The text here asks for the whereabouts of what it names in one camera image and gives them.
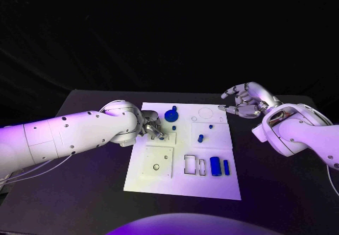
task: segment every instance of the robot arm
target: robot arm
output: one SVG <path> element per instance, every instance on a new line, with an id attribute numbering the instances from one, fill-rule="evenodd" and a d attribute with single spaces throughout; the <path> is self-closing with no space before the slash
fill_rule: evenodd
<path id="1" fill-rule="evenodd" d="M 339 125 L 304 104 L 282 104 L 255 82 L 233 86 L 222 98 L 235 96 L 235 106 L 219 109 L 242 118 L 256 118 L 264 113 L 261 124 L 252 133 L 261 142 L 268 141 L 285 157 L 305 148 L 313 149 L 328 167 L 339 170 Z"/>
<path id="2" fill-rule="evenodd" d="M 135 143 L 137 135 L 164 137 L 154 111 L 128 102 L 108 104 L 103 113 L 88 111 L 0 129 L 0 176 L 54 158 L 118 143 Z"/>

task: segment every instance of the white cable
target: white cable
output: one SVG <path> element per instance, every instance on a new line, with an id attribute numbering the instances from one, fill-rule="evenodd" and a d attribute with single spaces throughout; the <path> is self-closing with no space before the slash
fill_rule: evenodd
<path id="1" fill-rule="evenodd" d="M 17 182 L 17 181 L 30 179 L 30 178 L 33 178 L 33 177 L 36 177 L 36 176 L 38 176 L 38 175 L 47 173 L 51 169 L 54 169 L 54 168 L 67 160 L 67 158 L 66 158 L 53 168 L 50 168 L 50 169 L 49 169 L 47 171 L 44 171 L 43 173 L 40 173 L 40 174 L 37 174 L 37 175 L 34 175 L 34 176 L 31 176 L 31 177 L 27 177 L 27 178 L 24 178 L 24 179 L 14 180 L 14 181 L 11 181 L 11 182 L 8 182 L 8 183 L 5 183 L 5 184 L 1 184 L 1 185 L 7 185 L 7 184 L 10 184 L 10 183 L 14 183 L 14 182 Z"/>
<path id="2" fill-rule="evenodd" d="M 20 175 L 17 175 L 17 176 L 12 176 L 12 177 L 10 177 L 10 178 L 7 178 L 7 179 L 4 179 L 4 180 L 0 180 L 0 185 L 1 185 L 1 182 L 2 182 L 2 181 L 11 180 L 11 179 L 14 179 L 14 178 L 17 178 L 17 177 L 20 177 L 20 176 L 28 174 L 31 171 L 34 171 L 34 170 L 38 169 L 41 166 L 44 166 L 49 162 L 51 162 L 51 160 L 46 161 L 41 165 L 38 165 L 36 168 L 33 168 L 31 170 L 28 170 L 28 171 L 24 172 L 23 174 L 20 174 Z"/>
<path id="3" fill-rule="evenodd" d="M 100 108 L 99 113 L 103 111 L 103 108 L 105 108 L 105 106 L 106 106 L 108 104 L 111 104 L 111 103 L 113 103 L 113 102 L 122 102 L 122 101 L 124 101 L 124 100 L 118 99 L 118 100 L 111 101 L 109 103 L 106 103 L 106 104 L 103 105 L 103 107 Z"/>
<path id="4" fill-rule="evenodd" d="M 330 168 L 328 168 L 328 166 L 327 166 L 327 175 L 328 175 L 328 180 L 330 180 L 331 188 L 333 188 L 333 190 L 334 190 L 336 193 L 337 193 L 337 190 L 336 190 L 336 187 L 334 187 L 334 185 L 333 185 L 331 178 L 330 178 Z"/>

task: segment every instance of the blue object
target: blue object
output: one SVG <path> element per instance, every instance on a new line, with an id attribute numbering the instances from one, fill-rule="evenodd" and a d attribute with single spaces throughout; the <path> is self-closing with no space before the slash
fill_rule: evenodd
<path id="1" fill-rule="evenodd" d="M 177 120 L 178 114 L 176 112 L 176 106 L 164 113 L 164 119 L 167 122 L 174 122 Z"/>
<path id="2" fill-rule="evenodd" d="M 217 157 L 210 157 L 210 171 L 212 171 L 212 176 L 220 176 L 220 160 Z"/>
<path id="3" fill-rule="evenodd" d="M 229 175 L 227 160 L 223 160 L 225 175 Z"/>
<path id="4" fill-rule="evenodd" d="M 197 142 L 200 143 L 203 141 L 203 135 L 199 135 Z"/>

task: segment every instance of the robotic hand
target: robotic hand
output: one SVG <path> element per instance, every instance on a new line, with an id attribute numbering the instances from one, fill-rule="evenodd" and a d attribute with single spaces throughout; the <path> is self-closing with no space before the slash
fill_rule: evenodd
<path id="1" fill-rule="evenodd" d="M 261 124 L 252 128 L 259 141 L 268 141 L 285 157 L 310 148 L 327 166 L 339 170 L 339 125 L 333 125 L 307 105 L 282 104 L 255 82 L 233 86 L 220 98 L 230 94 L 236 94 L 236 105 L 219 105 L 219 110 L 242 118 L 265 115 Z"/>
<path id="2" fill-rule="evenodd" d="M 124 100 L 88 111 L 23 125 L 0 128 L 0 178 L 15 170 L 54 158 L 118 143 L 135 143 L 148 133 L 164 138 L 157 112 L 139 111 Z"/>

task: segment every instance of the table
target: table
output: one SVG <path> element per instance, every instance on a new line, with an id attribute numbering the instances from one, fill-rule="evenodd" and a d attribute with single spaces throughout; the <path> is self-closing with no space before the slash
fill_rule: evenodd
<path id="1" fill-rule="evenodd" d="M 314 107 L 305 96 L 276 97 Z M 222 100 L 219 94 L 75 90 L 57 116 L 99 110 L 115 99 L 138 108 L 142 102 L 233 104 L 233 98 Z M 251 128 L 261 119 L 227 114 L 240 201 L 122 191 L 132 147 L 108 143 L 73 155 L 43 176 L 15 183 L 0 207 L 0 231 L 99 235 L 139 218 L 186 212 L 232 218 L 284 234 L 337 233 L 339 198 L 326 166 L 311 150 L 284 157 L 256 140 Z"/>

